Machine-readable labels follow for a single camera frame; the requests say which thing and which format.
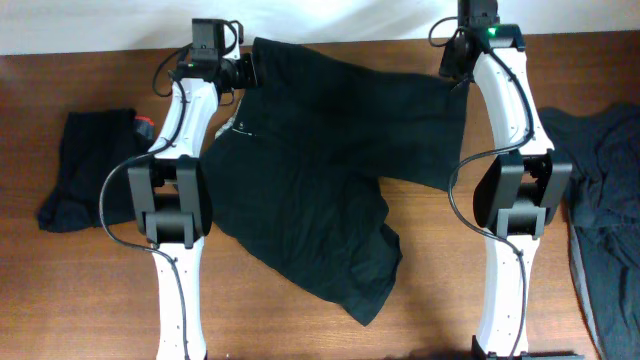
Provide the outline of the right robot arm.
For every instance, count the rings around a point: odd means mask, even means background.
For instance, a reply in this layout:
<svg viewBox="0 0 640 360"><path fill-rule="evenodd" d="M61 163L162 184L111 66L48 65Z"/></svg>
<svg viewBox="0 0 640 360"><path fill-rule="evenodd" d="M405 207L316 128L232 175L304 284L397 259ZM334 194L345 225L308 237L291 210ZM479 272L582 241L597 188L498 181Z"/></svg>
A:
<svg viewBox="0 0 640 360"><path fill-rule="evenodd" d="M483 310L471 355L530 359L530 274L572 164L556 151L539 119L518 26L462 20L443 46L442 73L479 87L494 142L485 153L493 161L474 190L473 218L463 222L486 246Z"/></svg>

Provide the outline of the dark green shorts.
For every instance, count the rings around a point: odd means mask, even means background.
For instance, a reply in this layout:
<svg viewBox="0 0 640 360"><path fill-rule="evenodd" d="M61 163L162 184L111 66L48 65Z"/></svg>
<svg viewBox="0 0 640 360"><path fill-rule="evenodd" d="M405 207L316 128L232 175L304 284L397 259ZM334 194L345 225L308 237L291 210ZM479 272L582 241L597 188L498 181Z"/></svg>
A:
<svg viewBox="0 0 640 360"><path fill-rule="evenodd" d="M381 178L446 190L468 89L258 38L260 86L202 154L214 223L254 257L371 323L402 259Z"/></svg>

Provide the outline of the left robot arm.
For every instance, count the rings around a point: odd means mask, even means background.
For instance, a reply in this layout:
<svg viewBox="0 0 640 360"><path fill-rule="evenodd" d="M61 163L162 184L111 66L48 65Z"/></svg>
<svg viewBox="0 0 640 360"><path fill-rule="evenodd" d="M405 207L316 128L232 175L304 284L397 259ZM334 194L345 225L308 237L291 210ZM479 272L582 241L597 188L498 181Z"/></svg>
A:
<svg viewBox="0 0 640 360"><path fill-rule="evenodd" d="M212 208L199 155L222 95L256 87L259 78L249 53L217 62L182 62L173 76L171 105L150 156L129 167L127 175L138 228L157 272L156 356L204 359L200 261Z"/></svg>

